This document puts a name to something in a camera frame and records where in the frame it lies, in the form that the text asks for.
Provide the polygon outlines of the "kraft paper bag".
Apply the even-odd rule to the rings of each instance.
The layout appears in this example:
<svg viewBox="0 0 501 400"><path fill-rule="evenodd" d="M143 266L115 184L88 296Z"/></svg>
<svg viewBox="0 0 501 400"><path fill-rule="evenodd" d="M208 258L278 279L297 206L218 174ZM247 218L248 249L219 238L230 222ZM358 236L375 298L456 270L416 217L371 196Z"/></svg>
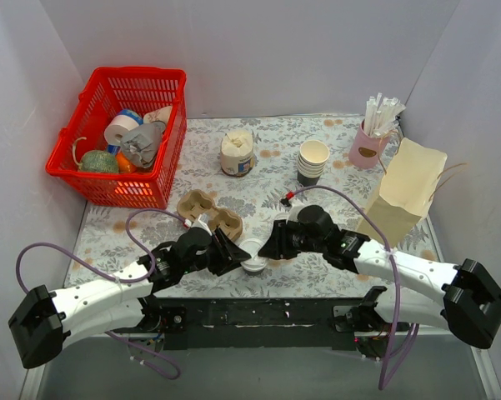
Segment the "kraft paper bag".
<svg viewBox="0 0 501 400"><path fill-rule="evenodd" d="M368 219L356 231L377 241L383 234L397 247L428 215L446 161L446 153L403 139L364 207Z"/></svg>

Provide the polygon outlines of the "white cup lid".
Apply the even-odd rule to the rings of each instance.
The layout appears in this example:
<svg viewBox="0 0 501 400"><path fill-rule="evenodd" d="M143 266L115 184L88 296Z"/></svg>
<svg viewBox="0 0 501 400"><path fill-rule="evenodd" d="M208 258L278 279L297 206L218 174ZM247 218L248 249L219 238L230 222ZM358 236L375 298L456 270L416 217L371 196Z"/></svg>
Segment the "white cup lid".
<svg viewBox="0 0 501 400"><path fill-rule="evenodd" d="M239 247L250 255L248 260L241 262L243 268L266 268L267 259L258 255L263 245L264 242L257 238L248 238L239 244Z"/></svg>

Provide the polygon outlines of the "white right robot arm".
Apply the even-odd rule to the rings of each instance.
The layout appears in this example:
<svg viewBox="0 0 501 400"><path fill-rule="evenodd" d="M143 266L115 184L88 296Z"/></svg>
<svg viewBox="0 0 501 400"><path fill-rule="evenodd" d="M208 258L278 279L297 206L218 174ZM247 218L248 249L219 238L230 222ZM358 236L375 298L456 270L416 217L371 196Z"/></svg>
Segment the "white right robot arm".
<svg viewBox="0 0 501 400"><path fill-rule="evenodd" d="M275 220L258 255L280 260L300 253L319 253L335 268L395 281L415 293L411 301L400 299L397 312L394 290L370 297L360 311L370 331L398 319L447 329L470 346L488 349L501 325L501 287L472 259L458 265L387 251L362 233L339 228L318 205L295 207L285 219Z"/></svg>

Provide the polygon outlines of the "brown pulp cup carrier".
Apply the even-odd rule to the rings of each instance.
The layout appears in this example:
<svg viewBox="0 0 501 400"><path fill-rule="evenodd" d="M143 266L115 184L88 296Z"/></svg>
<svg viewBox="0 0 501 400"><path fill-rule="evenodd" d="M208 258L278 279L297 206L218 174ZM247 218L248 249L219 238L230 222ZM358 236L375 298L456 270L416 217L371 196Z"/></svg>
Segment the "brown pulp cup carrier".
<svg viewBox="0 0 501 400"><path fill-rule="evenodd" d="M177 204L178 215L186 220L207 225L211 233L220 228L233 242L243 233L243 220L235 212L217 207L213 197L199 189L185 194Z"/></svg>

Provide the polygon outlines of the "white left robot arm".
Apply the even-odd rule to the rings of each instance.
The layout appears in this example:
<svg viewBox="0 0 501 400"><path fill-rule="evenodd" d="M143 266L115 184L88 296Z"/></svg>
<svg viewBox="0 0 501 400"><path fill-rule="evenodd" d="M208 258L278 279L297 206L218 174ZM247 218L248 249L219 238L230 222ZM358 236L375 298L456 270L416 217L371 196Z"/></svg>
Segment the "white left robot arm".
<svg viewBox="0 0 501 400"><path fill-rule="evenodd" d="M152 333L170 319L148 305L149 297L188 273L207 269L221 276L251 257L221 229L191 227L111 275L55 291L44 285L28 289L8 321L22 365L42 366L65 347L113 329Z"/></svg>

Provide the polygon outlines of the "black paper coffee cup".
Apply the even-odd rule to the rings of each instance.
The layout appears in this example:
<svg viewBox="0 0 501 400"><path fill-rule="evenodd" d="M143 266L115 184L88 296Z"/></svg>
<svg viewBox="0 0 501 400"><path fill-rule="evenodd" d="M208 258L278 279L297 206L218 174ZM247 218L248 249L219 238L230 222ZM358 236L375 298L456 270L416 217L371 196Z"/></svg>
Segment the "black paper coffee cup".
<svg viewBox="0 0 501 400"><path fill-rule="evenodd" d="M265 269L264 267L262 267L262 268L254 268L254 269L248 268L248 267L244 267L243 268L244 272L246 274L248 274L248 275L259 275L259 274L261 274L264 271L264 269Z"/></svg>

